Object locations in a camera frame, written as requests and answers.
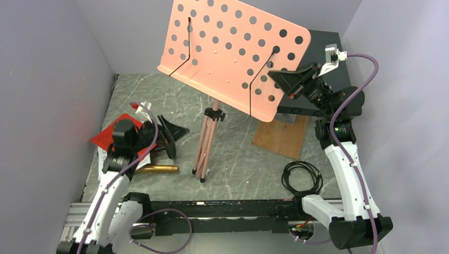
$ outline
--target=red paper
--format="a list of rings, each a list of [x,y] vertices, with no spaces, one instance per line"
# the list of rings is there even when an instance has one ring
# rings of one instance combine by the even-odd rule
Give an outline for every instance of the red paper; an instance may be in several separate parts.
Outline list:
[[[115,119],[114,122],[112,122],[108,127],[106,127],[97,136],[91,138],[91,142],[96,144],[101,149],[107,151],[109,145],[113,142],[112,132],[114,131],[113,130],[114,124],[118,120],[122,120],[122,119],[130,119],[136,125],[137,128],[140,128],[143,125],[139,120],[136,120],[132,116],[128,115],[127,113],[124,113],[121,116],[119,116],[119,118]],[[141,156],[143,154],[143,152],[145,152],[145,150],[146,150],[146,148],[141,150],[140,152],[138,152],[139,156]]]

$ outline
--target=floor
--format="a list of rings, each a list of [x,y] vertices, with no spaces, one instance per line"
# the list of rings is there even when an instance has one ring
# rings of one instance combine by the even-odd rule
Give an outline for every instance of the floor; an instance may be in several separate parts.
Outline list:
[[[165,154],[154,158],[159,165],[178,165],[176,174],[138,174],[129,186],[131,192],[148,193],[152,200],[218,200],[291,198],[281,185],[281,174],[290,159],[257,148],[251,140],[258,120],[228,105],[224,122],[219,122],[209,172],[205,183],[191,173],[199,141],[204,109],[213,99],[165,74],[119,75],[103,127],[123,113],[133,115],[132,101],[150,101],[155,115],[163,114],[170,122],[187,127],[191,132],[177,143],[177,159]],[[311,117],[300,160],[314,164],[322,173],[323,198],[341,198],[331,165],[319,147]],[[83,202],[89,202],[98,187],[98,158],[95,156]],[[305,171],[295,171],[290,183],[297,190],[309,189],[312,181]]]

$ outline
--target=white wall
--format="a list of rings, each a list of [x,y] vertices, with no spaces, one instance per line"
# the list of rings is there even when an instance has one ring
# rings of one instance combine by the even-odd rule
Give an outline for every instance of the white wall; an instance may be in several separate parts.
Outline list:
[[[394,229],[385,253],[447,253],[449,3],[364,0],[343,36],[380,63],[354,128],[366,180]],[[353,85],[371,74],[348,60]]]
[[[113,73],[74,1],[0,1],[1,253],[55,253]]]
[[[362,0],[244,0],[313,30],[343,34]],[[215,4],[224,2],[215,0]],[[76,0],[117,74],[156,73],[173,1]]]

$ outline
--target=black wire clip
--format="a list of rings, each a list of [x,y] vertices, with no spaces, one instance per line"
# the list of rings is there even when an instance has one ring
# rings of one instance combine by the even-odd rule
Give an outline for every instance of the black wire clip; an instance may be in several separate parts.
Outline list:
[[[225,116],[226,113],[223,113],[223,111],[221,109],[218,110],[213,110],[211,107],[208,107],[204,110],[204,114],[210,118],[212,118],[212,120],[217,120],[220,119],[221,122],[223,122],[225,120]]]

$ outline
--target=music stand clamp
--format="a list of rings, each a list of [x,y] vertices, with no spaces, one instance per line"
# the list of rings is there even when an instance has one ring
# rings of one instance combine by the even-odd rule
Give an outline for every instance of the music stand clamp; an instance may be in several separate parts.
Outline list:
[[[307,29],[237,0],[174,0],[158,70],[214,98],[192,171],[202,183],[220,102],[272,121],[283,92],[268,71],[295,69],[310,41]]]

